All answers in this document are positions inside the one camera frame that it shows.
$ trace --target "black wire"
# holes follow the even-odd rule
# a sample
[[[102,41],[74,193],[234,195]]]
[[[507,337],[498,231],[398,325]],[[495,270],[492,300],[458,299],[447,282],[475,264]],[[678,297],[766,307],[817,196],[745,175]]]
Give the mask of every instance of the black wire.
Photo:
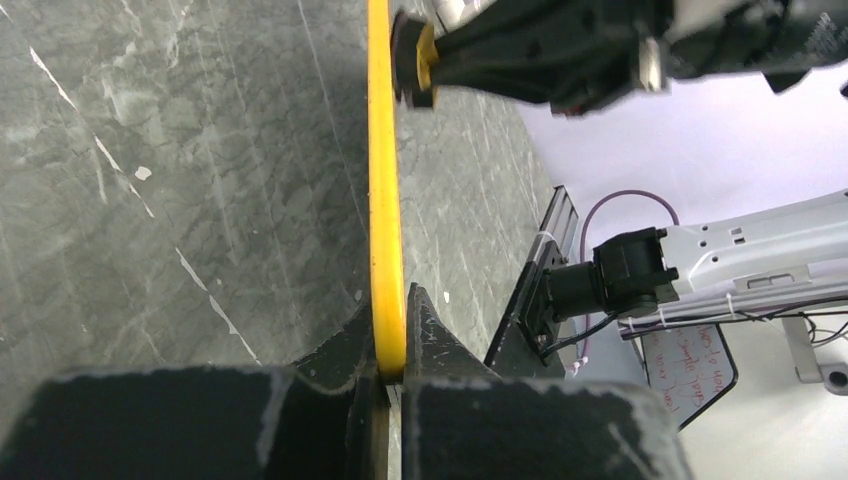
[[[720,321],[716,321],[716,322],[705,322],[705,323],[703,323],[703,325],[714,325],[714,324],[720,324],[720,323],[744,323],[744,322],[749,322],[749,321],[769,321],[769,320],[774,320],[774,319],[777,319],[777,318],[797,317],[797,316],[799,316],[799,314],[792,314],[792,315],[783,315],[783,314],[785,314],[786,312],[789,312],[791,310],[798,309],[798,308],[811,307],[811,306],[819,305],[819,304],[822,304],[822,303],[838,302],[838,301],[843,301],[843,300],[848,300],[848,296],[825,298],[825,299],[821,299],[821,300],[811,300],[809,302],[797,303],[797,304],[794,304],[794,305],[790,305],[788,307],[781,308],[779,310],[775,310],[773,312],[769,312],[769,313],[764,314],[764,315],[755,315],[755,314],[751,314],[751,313],[747,313],[747,312],[735,312],[737,315],[742,315],[745,318],[737,318],[737,319],[733,319],[733,320],[720,320]],[[833,316],[833,315],[848,315],[848,310],[839,310],[839,311],[832,311],[832,312],[812,312],[812,313],[805,313],[804,315],[807,315],[807,316],[810,316],[810,317],[829,317],[829,316]],[[665,323],[666,324],[672,324],[672,323],[680,323],[680,322],[696,322],[698,320],[706,320],[708,318],[714,318],[716,316],[718,316],[718,315],[687,315],[687,316],[682,316],[682,317],[667,318],[665,320]],[[644,327],[655,327],[655,326],[661,325],[661,324],[662,324],[662,322],[657,320],[655,322],[639,323],[639,324],[637,324],[637,326],[639,326],[640,328],[644,328]]]
[[[842,334],[843,334],[842,332],[844,332],[846,329],[848,329],[848,322],[845,322],[845,324],[842,325],[842,328],[837,330],[836,333],[832,334],[831,336],[829,336],[827,338],[823,338],[821,340],[815,340],[812,343],[813,343],[813,345],[821,345],[822,343],[830,342],[831,340],[833,340],[836,337],[841,337]]]
[[[818,329],[818,325],[816,325],[816,323],[813,322],[813,320],[810,319],[809,317],[810,316],[826,317],[826,316],[834,316],[834,315],[845,315],[845,314],[848,314],[848,311],[813,312],[813,313],[800,312],[800,313],[794,313],[794,314],[791,314],[791,315],[782,315],[782,314],[784,314],[788,311],[791,311],[791,310],[798,309],[798,308],[811,307],[811,306],[820,305],[820,304],[824,304],[824,303],[835,302],[835,301],[843,301],[843,300],[848,300],[848,296],[825,298],[825,299],[822,299],[822,300],[814,300],[814,301],[809,301],[809,302],[798,303],[798,304],[791,305],[789,307],[784,307],[784,308],[781,308],[779,310],[775,310],[775,311],[767,313],[765,315],[753,315],[753,314],[750,314],[750,313],[747,313],[747,312],[735,312],[737,315],[742,315],[744,318],[737,318],[737,319],[733,319],[733,320],[716,320],[716,321],[713,321],[713,322],[697,323],[695,325],[725,325],[725,324],[729,324],[729,323],[766,322],[766,321],[774,320],[776,318],[791,318],[791,317],[801,316],[801,317],[804,317],[808,322],[810,322],[811,328],[810,328],[810,330],[808,330],[808,334],[813,334],[811,342],[813,344],[821,344],[821,343],[826,342],[826,341],[828,341],[828,340],[830,340],[830,339],[832,339],[836,336],[841,335],[842,332],[844,332],[845,330],[848,330],[848,322],[846,322],[846,324],[843,325],[842,328],[839,329],[837,334],[833,334],[830,337],[827,337],[827,338],[822,339],[822,340],[815,340],[815,332]],[[715,316],[716,315],[674,317],[674,318],[671,318],[671,319],[666,319],[666,324],[673,324],[673,323],[676,323],[676,322],[698,321],[698,320],[701,320],[701,319],[713,318]],[[660,322],[652,322],[652,323],[649,323],[649,324],[641,323],[638,326],[639,327],[654,327],[654,326],[657,326],[659,324],[660,324]],[[655,332],[658,332],[658,331],[669,330],[669,329],[670,328],[661,329],[661,330],[644,331],[644,332],[640,332],[640,331],[628,332],[626,334],[623,334],[621,336],[621,338],[624,339],[624,340],[632,340],[634,338],[638,338],[638,337],[641,337],[641,336],[644,336],[644,335],[648,335],[650,333],[655,333]]]
[[[809,314],[802,312],[801,316],[804,317],[804,320],[810,324],[810,329],[807,330],[807,335],[810,337],[810,343],[816,343],[816,331],[819,329],[819,326],[816,325],[816,322],[814,322],[812,318],[810,318]]]
[[[600,322],[596,323],[592,328],[584,331],[583,333],[578,333],[578,334],[572,335],[570,337],[560,338],[557,341],[555,341],[554,343],[545,347],[541,352],[541,356],[547,357],[548,355],[556,352],[557,350],[561,350],[561,349],[563,349],[563,348],[565,348],[569,345],[574,345],[577,342],[579,342],[579,341],[581,341],[585,338],[589,338],[592,335],[601,331],[604,327],[606,327],[610,323],[614,322],[617,318],[618,318],[618,314],[611,313],[611,314],[607,315],[606,318],[604,318]]]

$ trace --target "robotic arm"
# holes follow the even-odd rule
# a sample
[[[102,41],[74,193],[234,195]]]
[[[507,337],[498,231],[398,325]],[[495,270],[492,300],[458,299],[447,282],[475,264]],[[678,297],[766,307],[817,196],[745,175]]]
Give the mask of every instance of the robotic arm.
[[[497,0],[438,39],[432,24],[399,12],[392,35],[396,95],[413,107],[463,86],[580,116],[669,79],[760,72],[781,93],[848,58],[848,4]]]
[[[590,262],[549,270],[544,282],[558,317],[642,317],[723,282],[744,290],[801,282],[799,268],[844,258],[848,190],[715,223],[624,233],[595,248]]]
[[[814,284],[809,267],[848,260],[846,252],[848,190],[720,222],[623,233],[583,263],[548,252],[536,263],[544,267],[522,274],[520,289],[532,293],[511,311],[524,343],[548,364],[554,351],[614,319],[655,320],[660,305],[731,281],[740,307],[788,311],[798,302],[822,303],[844,294],[844,282]],[[713,303],[705,306],[715,314]],[[664,308],[666,315],[680,309],[683,304]],[[592,332],[557,339],[558,323],[597,312],[608,317]]]

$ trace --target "metal bracket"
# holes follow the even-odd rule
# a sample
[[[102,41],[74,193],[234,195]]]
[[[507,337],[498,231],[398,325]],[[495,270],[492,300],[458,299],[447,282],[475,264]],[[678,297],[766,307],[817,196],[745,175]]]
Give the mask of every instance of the metal bracket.
[[[540,349],[555,340],[562,324],[549,315],[546,302],[536,291],[544,269],[561,265],[565,261],[561,252],[571,251],[577,221],[571,198],[564,187],[557,187],[486,353],[485,365],[499,375],[565,376],[558,356],[551,355],[544,362],[539,358]]]
[[[848,364],[819,364],[816,351],[807,333],[807,324],[801,316],[783,319],[783,330],[789,352],[795,362],[795,373],[801,383],[824,383],[828,392],[848,396]]]

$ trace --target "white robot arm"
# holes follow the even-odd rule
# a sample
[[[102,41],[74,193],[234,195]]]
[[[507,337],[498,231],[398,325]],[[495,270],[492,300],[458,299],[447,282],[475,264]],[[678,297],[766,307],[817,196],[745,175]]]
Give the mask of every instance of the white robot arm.
[[[848,190],[715,223],[624,233],[593,253],[548,272],[558,317],[647,317],[728,281],[737,292],[798,288],[809,265],[848,259]]]
[[[803,282],[809,265],[848,258],[848,190],[666,232],[660,246],[679,295],[730,280],[740,291]]]

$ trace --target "whiteboard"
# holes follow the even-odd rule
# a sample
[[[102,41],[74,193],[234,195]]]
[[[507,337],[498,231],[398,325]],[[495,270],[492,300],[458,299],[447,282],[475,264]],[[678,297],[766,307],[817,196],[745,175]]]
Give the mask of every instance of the whiteboard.
[[[736,384],[737,371],[717,325],[697,325],[642,337],[651,389],[685,427]]]

